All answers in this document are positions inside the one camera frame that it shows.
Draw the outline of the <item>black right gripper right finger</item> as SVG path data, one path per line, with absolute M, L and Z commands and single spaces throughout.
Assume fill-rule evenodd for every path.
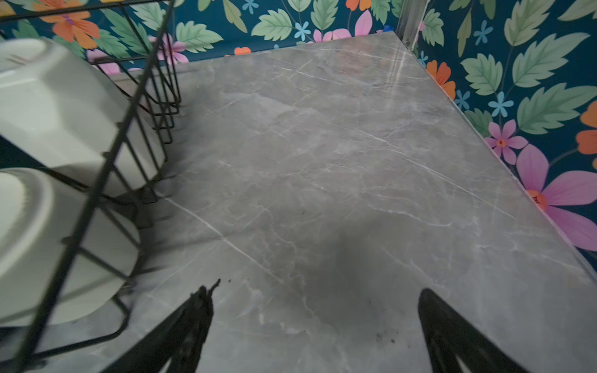
M 422 290 L 418 316 L 433 372 L 526 372 L 432 289 Z

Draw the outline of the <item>white faceted mug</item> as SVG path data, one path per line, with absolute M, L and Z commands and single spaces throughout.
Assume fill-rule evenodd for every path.
M 1 43 L 1 136 L 42 166 L 92 186 L 128 109 L 121 90 L 67 47 Z

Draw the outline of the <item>black wire dish rack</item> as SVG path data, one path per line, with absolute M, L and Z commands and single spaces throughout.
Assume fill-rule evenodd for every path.
M 48 38 L 1 44 L 1 134 L 42 164 L 1 172 L 1 325 L 23 327 L 4 372 L 116 337 L 109 333 L 46 351 L 48 326 L 87 317 L 106 304 L 129 308 L 141 256 L 139 192 L 151 190 L 168 160 L 180 103 L 169 39 L 173 8 L 155 36 L 138 34 L 145 66 L 123 90 L 105 72 L 110 56 L 84 61 Z

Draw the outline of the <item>red interior white mug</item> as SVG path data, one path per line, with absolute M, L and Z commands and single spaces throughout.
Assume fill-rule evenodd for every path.
M 1 325 L 28 326 L 51 282 L 83 193 L 35 169 L 1 171 Z M 95 312 L 124 280 L 78 256 L 49 320 L 68 323 Z

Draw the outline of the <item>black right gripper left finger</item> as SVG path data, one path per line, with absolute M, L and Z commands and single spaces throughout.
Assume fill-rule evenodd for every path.
M 194 373 L 214 316 L 213 292 L 200 286 L 179 308 L 136 343 L 133 348 L 104 369 L 105 372 Z

